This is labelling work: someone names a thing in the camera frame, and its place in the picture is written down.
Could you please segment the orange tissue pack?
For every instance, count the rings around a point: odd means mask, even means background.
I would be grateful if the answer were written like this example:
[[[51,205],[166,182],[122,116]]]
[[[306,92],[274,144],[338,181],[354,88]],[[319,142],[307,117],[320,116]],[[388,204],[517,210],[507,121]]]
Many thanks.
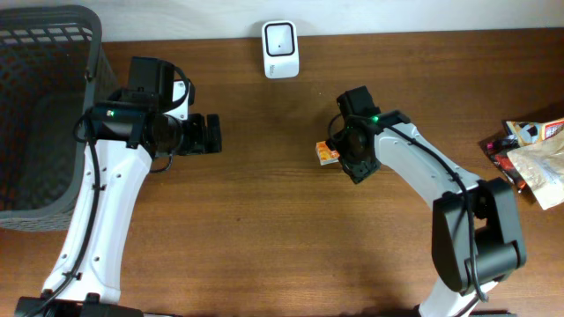
[[[338,162],[339,154],[335,150],[331,150],[325,141],[316,143],[315,152],[321,166]]]

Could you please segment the black and red snack packet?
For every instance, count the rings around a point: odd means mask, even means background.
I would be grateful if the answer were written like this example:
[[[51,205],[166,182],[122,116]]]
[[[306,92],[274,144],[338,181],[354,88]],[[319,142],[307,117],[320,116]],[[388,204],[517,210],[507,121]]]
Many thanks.
[[[527,188],[525,180],[508,157],[510,151],[519,147],[516,136],[497,134],[480,141],[479,146],[488,159],[506,176],[508,181],[516,187],[518,193],[521,193]]]

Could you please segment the yellow wet wipes pack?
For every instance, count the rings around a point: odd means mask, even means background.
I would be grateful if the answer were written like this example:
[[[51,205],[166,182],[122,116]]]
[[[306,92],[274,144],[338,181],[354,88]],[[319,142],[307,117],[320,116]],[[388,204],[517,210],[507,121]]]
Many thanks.
[[[540,143],[563,130],[562,118],[544,123],[505,121],[504,124],[508,134],[515,137],[520,147]]]

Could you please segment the beige kraft paper pouch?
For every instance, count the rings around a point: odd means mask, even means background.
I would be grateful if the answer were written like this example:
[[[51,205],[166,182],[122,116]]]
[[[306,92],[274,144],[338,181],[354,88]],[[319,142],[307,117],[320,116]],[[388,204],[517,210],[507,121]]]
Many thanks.
[[[563,132],[508,153],[543,210],[563,203]]]

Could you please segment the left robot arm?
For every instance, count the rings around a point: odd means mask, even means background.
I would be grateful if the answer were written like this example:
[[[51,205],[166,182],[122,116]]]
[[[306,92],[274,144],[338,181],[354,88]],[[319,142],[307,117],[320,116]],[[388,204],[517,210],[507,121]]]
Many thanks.
[[[128,84],[85,110],[73,129],[85,144],[78,200],[62,251],[37,298],[17,316],[137,316],[122,306],[122,255],[139,190],[155,159],[219,153],[219,117],[192,114],[195,86],[177,66],[130,61]]]

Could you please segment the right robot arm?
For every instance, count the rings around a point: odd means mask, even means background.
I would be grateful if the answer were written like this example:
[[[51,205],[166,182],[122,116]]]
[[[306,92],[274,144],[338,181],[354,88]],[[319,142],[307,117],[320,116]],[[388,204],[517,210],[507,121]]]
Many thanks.
[[[344,127],[326,144],[359,184],[387,166],[432,211],[431,254],[438,278],[411,316],[474,316],[487,293],[527,261],[514,191],[485,181],[429,143],[399,110],[384,113],[365,86],[336,99]]]

